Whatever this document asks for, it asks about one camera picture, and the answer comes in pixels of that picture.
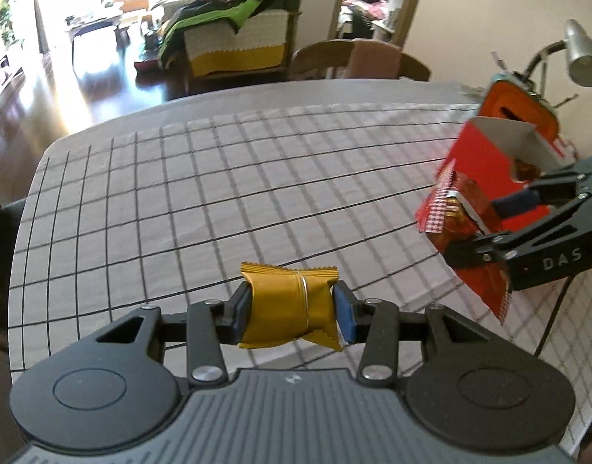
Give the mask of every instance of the chair backrest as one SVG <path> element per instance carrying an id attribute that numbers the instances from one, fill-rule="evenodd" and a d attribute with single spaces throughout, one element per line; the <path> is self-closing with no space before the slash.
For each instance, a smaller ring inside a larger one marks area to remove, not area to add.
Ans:
<path id="1" fill-rule="evenodd" d="M 296 51 L 290 65 L 290 80 L 339 78 L 350 60 L 352 40 L 328 40 Z M 428 82 L 431 70 L 412 55 L 403 52 L 397 78 Z"/>
<path id="2" fill-rule="evenodd" d="M 290 80 L 337 78 L 350 60 L 354 42 L 328 40 L 296 51 L 290 65 Z"/>

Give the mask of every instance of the white tablecloth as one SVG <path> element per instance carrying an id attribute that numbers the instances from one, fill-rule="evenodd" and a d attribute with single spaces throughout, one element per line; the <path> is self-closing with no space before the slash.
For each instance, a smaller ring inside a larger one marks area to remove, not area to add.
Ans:
<path id="1" fill-rule="evenodd" d="M 45 156 L 91 145 L 101 139 L 123 136 L 173 123 L 240 113 L 250 110 L 283 109 L 311 104 L 355 102 L 418 102 L 460 104 L 468 99 L 466 89 L 456 82 L 416 82 L 399 80 L 341 79 L 251 85 L 206 92 L 164 102 L 152 108 L 107 120 L 55 141 Z"/>
<path id="2" fill-rule="evenodd" d="M 182 312 L 227 299 L 241 261 L 335 265 L 358 297 L 402 310 L 433 301 L 533 351 L 561 289 L 514 294 L 502 327 L 415 227 L 413 213 L 476 105 L 335 104 L 268 109 L 162 126 L 41 160 L 10 281 L 13 378 L 143 302 Z M 224 346 L 237 367 L 354 370 L 362 346 L 333 353 L 296 341 Z M 541 355 L 567 375 L 577 408 L 561 446 L 592 420 L 592 278 L 575 279 Z M 400 347 L 400 369 L 420 364 Z M 165 365 L 184 375 L 181 345 Z"/>

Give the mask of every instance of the red checkered packaging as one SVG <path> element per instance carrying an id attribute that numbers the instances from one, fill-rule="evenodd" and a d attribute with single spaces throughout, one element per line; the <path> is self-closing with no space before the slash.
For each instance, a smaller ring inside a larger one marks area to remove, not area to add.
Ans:
<path id="1" fill-rule="evenodd" d="M 502 230 L 502 221 L 473 179 L 455 170 L 451 160 L 440 170 L 437 183 L 416 212 L 418 229 L 443 253 L 450 241 Z M 457 270 L 456 274 L 504 322 L 510 304 L 508 281 L 497 263 Z"/>

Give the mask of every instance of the yellow snack package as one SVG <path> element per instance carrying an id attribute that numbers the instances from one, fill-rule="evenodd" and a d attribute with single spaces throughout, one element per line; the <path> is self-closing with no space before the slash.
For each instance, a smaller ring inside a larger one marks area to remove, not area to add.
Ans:
<path id="1" fill-rule="evenodd" d="M 341 351 L 331 286 L 336 267 L 292 270 L 257 263 L 241 265 L 252 287 L 248 326 L 240 347 L 275 347 L 304 338 Z"/>

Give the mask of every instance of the cable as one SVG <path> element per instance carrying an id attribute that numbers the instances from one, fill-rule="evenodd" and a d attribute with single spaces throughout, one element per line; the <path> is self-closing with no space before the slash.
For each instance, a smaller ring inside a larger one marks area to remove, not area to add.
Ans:
<path id="1" fill-rule="evenodd" d="M 534 351 L 534 355 L 537 358 L 541 355 L 541 351 L 543 350 L 543 347 L 545 346 L 545 342 L 547 341 L 547 337 L 549 336 L 549 332 L 551 331 L 551 327 L 554 325 L 554 321 L 556 320 L 556 316 L 558 315 L 558 311 L 560 310 L 560 306 L 563 303 L 564 296 L 566 295 L 567 291 L 569 291 L 569 286 L 573 282 L 574 278 L 575 278 L 574 275 L 569 276 L 566 278 L 566 281 L 564 282 L 563 289 L 560 292 L 560 294 L 558 295 L 558 299 L 556 300 L 556 303 L 554 304 L 554 309 L 551 312 L 551 316 L 549 316 L 549 321 L 547 321 L 547 325 L 545 326 L 545 331 L 543 332 L 543 336 L 541 337 L 541 341 L 538 343 L 538 345 L 536 346 L 536 350 Z"/>

